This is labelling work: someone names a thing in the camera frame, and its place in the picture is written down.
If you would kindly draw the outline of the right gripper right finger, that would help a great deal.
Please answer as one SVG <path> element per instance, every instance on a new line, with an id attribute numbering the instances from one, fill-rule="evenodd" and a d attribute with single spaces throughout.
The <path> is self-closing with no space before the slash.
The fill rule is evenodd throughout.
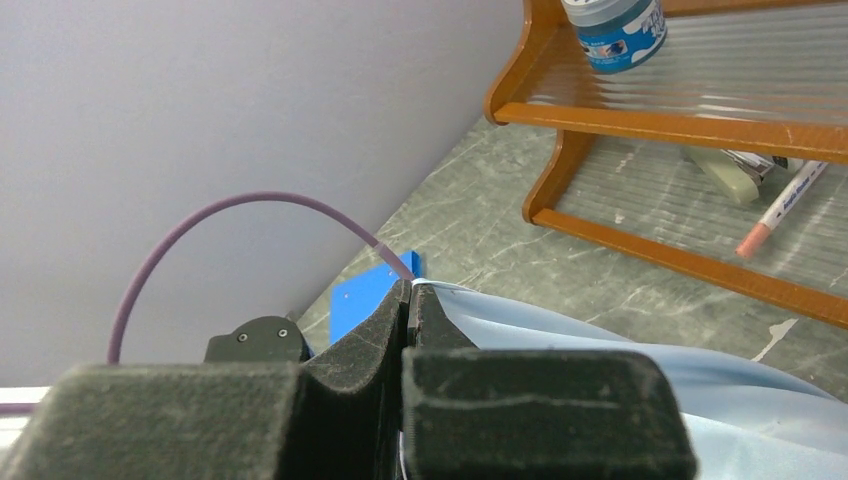
<path id="1" fill-rule="evenodd" d="M 692 479 L 671 385 L 611 349 L 483 349 L 435 289 L 412 289 L 402 354 L 403 453 L 413 479 Z"/>

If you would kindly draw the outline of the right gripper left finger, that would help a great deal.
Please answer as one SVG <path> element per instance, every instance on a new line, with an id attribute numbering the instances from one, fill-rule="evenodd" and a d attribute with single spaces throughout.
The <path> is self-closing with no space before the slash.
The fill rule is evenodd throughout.
<path id="1" fill-rule="evenodd" d="M 306 362 L 91 365 L 47 392 L 5 479 L 391 479 L 412 286 Z"/>

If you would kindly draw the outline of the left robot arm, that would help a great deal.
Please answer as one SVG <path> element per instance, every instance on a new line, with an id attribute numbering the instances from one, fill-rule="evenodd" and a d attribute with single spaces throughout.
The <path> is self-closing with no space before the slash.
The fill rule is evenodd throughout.
<path id="1" fill-rule="evenodd" d="M 204 357 L 212 362 L 298 362 L 313 356 L 298 326 L 287 317 L 263 316 L 233 332 L 210 338 Z"/>

